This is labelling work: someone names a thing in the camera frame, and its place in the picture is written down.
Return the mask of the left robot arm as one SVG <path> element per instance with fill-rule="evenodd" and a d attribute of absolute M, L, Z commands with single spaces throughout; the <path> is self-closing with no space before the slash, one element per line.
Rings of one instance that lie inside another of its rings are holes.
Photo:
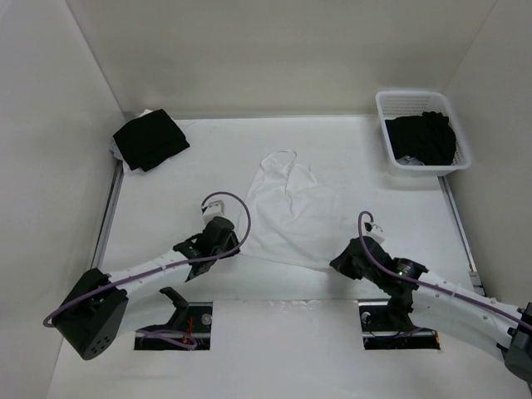
<path fill-rule="evenodd" d="M 234 224 L 215 216 L 203 231 L 151 261 L 115 273 L 85 272 L 44 325 L 55 328 L 84 360 L 100 356 L 121 334 L 180 330 L 188 302 L 176 287 L 239 253 Z"/>

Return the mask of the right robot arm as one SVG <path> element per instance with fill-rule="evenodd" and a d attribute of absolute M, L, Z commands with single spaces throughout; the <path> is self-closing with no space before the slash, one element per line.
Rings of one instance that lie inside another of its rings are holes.
<path fill-rule="evenodd" d="M 330 263 L 340 274 L 366 279 L 389 299 L 387 322 L 401 333 L 435 330 L 469 343 L 531 381 L 531 306 L 523 308 L 469 292 L 410 259 L 391 258 L 370 237 L 351 239 Z"/>

